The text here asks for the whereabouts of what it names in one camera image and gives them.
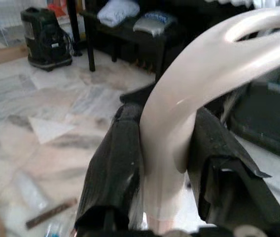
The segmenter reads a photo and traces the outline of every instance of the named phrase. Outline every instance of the white curved plastic handle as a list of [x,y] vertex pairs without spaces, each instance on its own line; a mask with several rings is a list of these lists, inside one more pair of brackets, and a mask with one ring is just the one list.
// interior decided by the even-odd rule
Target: white curved plastic handle
[[280,28],[280,7],[221,22],[190,43],[152,91],[141,116],[140,135],[145,159],[144,211],[157,223],[150,226],[155,232],[168,230],[168,221],[178,211],[196,110],[280,66],[280,31],[238,41],[270,28]]

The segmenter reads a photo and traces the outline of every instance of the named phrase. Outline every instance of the folded white cloth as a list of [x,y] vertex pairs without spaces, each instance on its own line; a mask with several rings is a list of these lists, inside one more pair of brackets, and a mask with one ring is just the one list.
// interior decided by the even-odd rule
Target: folded white cloth
[[104,25],[115,27],[125,18],[136,16],[140,11],[139,5],[131,0],[109,0],[98,12],[97,18]]

